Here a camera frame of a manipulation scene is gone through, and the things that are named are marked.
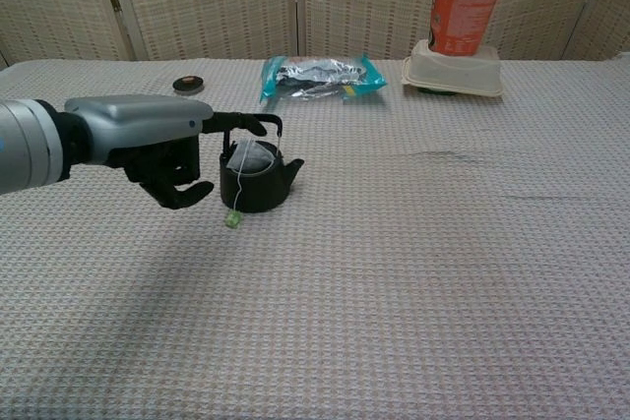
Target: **robotic hand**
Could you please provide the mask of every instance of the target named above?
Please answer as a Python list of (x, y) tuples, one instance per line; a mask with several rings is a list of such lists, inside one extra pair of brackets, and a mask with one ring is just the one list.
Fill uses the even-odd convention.
[(71, 98), (64, 112), (43, 100), (0, 101), (0, 194), (70, 177), (73, 164), (122, 167), (161, 206), (193, 206), (215, 187), (198, 182), (199, 134), (234, 128), (267, 134), (265, 114), (220, 113), (161, 95)]

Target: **textured tablecloth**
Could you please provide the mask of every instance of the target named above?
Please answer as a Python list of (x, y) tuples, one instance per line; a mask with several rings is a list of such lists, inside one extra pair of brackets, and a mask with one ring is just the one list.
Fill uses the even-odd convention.
[[(37, 61), (0, 96), (260, 110), (261, 62)], [(502, 98), (280, 103), (288, 200), (224, 226), (121, 170), (0, 197), (1, 418), (629, 418), (630, 57)], [(220, 136), (201, 143), (219, 182)]]

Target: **clear plastic container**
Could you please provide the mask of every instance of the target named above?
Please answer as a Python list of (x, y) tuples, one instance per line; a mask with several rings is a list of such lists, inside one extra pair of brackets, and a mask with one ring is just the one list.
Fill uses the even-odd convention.
[(403, 84), (439, 91), (501, 95), (501, 62), (496, 48), (482, 45), (473, 56), (446, 56), (419, 41), (405, 60)]

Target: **black kettle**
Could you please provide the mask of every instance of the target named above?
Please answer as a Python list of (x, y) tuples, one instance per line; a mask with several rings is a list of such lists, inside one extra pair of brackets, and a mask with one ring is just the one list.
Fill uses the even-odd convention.
[[(278, 138), (283, 135), (283, 121), (278, 115), (268, 113), (254, 114), (260, 122), (275, 123), (278, 127)], [(274, 156), (272, 164), (266, 169), (252, 173), (241, 173), (227, 167), (229, 159), (236, 150), (236, 143), (231, 143), (229, 132), (223, 133), (223, 151), (220, 163), (220, 198), (231, 209), (243, 212), (259, 212), (271, 210), (279, 206), (288, 196), (289, 189), (304, 164), (303, 159), (294, 159), (284, 165), (283, 154), (278, 147), (268, 142), (257, 141)]]

